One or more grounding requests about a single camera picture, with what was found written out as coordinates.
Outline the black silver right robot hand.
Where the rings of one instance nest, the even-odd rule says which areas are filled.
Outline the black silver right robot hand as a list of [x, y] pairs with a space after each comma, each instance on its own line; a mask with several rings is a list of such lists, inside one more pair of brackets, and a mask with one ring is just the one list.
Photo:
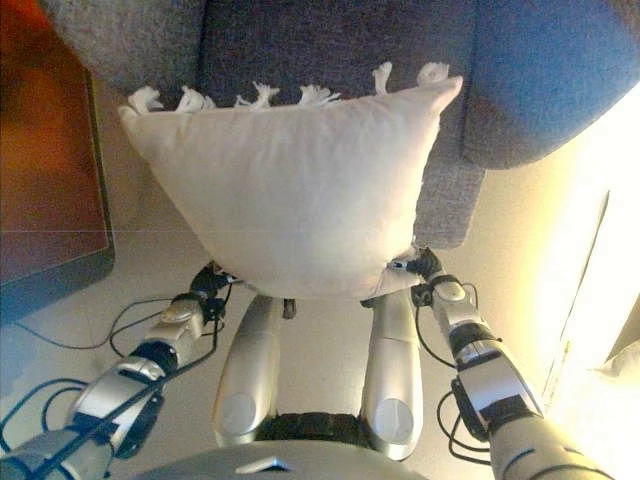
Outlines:
[[393, 272], [393, 277], [402, 288], [428, 282], [444, 272], [439, 258], [428, 247], [411, 247], [400, 257], [391, 260], [387, 268]]

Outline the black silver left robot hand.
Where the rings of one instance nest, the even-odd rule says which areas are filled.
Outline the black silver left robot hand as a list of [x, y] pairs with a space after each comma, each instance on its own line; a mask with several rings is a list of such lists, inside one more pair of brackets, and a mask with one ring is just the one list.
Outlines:
[[238, 278], [227, 273], [215, 263], [206, 264], [193, 278], [189, 291], [203, 300], [215, 298], [218, 291], [236, 283]]

